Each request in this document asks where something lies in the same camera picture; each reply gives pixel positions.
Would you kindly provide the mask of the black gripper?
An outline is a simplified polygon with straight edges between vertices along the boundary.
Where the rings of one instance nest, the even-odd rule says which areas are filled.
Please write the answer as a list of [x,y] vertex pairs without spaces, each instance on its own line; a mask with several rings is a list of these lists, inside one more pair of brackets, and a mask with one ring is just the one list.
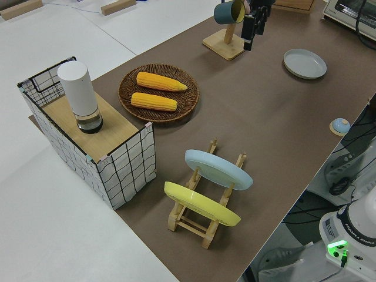
[[241,38],[244,41],[243,49],[251,51],[254,38],[254,18],[256,18],[255,34],[263,35],[267,18],[271,14],[271,6],[275,0],[250,0],[250,15],[246,15],[243,19],[243,27],[241,30]]

